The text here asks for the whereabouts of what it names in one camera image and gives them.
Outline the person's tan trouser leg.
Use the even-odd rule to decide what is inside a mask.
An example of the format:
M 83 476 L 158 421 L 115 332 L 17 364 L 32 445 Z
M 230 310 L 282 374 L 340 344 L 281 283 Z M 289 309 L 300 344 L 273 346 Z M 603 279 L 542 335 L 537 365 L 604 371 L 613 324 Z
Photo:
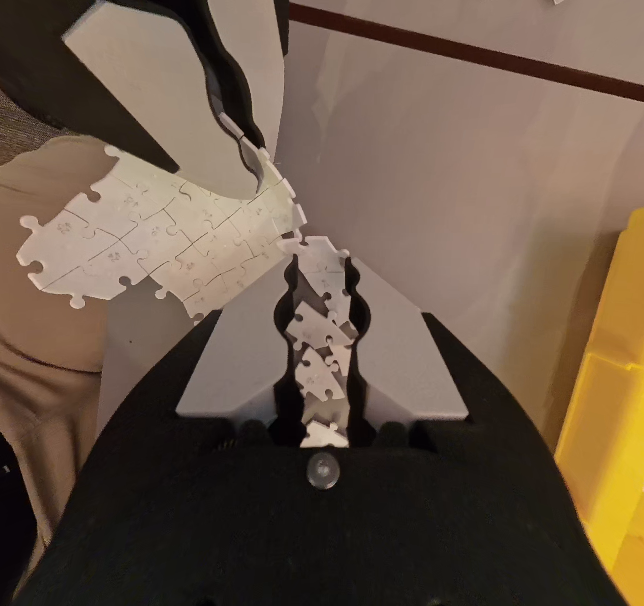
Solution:
M 1 433 L 34 509 L 25 574 L 50 544 L 95 443 L 108 303 L 80 310 L 38 290 L 16 254 L 30 235 L 21 216 L 50 221 L 112 169 L 104 143 L 60 136 L 1 166 Z

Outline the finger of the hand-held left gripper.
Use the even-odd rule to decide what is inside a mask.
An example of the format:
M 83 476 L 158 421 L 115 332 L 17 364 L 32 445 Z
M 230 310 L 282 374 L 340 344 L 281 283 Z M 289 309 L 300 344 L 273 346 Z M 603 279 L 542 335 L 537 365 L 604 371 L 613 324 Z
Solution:
M 288 52 L 288 0 L 207 0 L 236 95 L 225 110 L 269 156 L 278 142 Z
M 223 197 L 254 197 L 258 178 L 218 122 L 204 66 L 177 19 L 95 0 L 62 39 L 182 176 Z

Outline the white puzzle pieces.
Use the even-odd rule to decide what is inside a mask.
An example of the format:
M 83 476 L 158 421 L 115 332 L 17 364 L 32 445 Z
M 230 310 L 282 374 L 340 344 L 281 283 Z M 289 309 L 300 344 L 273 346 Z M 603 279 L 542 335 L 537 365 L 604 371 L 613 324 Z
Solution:
M 347 448 L 352 338 L 306 302 L 298 305 L 286 331 L 294 344 L 295 379 L 304 402 L 300 447 Z

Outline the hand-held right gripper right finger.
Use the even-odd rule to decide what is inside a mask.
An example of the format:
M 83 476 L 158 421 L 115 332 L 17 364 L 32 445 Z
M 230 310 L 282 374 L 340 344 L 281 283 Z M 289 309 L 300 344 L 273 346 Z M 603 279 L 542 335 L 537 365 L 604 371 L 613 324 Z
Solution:
M 461 421 L 468 409 L 421 310 L 358 258 L 345 264 L 358 330 L 350 374 L 366 421 Z

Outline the partly built white puzzle ball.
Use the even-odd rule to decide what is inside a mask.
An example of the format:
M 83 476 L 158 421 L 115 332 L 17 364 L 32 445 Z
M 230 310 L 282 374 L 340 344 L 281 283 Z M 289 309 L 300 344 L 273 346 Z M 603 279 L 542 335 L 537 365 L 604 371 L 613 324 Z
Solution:
M 86 298 L 111 300 L 151 277 L 157 298 L 172 294 L 190 318 L 206 316 L 262 277 L 285 256 L 279 241 L 288 233 L 301 240 L 307 219 L 295 193 L 270 160 L 225 114 L 241 159 L 258 176 L 250 199 L 231 199 L 170 174 L 114 146 L 104 151 L 117 161 L 85 193 L 40 224 L 22 216 L 30 236 L 18 263 L 41 266 L 28 274 L 39 290 L 69 296 L 75 309 Z

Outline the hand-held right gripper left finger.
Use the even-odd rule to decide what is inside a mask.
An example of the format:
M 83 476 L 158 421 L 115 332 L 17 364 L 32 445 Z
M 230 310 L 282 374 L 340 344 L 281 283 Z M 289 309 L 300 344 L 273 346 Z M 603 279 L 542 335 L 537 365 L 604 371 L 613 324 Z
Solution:
M 301 418 L 293 344 L 298 258 L 286 257 L 221 312 L 176 407 L 182 417 Z

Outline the yellow plastic bin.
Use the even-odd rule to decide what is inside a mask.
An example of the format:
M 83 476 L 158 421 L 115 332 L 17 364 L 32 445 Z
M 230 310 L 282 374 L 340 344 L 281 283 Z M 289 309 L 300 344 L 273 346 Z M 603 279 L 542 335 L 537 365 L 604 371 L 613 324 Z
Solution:
M 554 454 L 629 605 L 643 604 L 643 208 L 620 233 Z

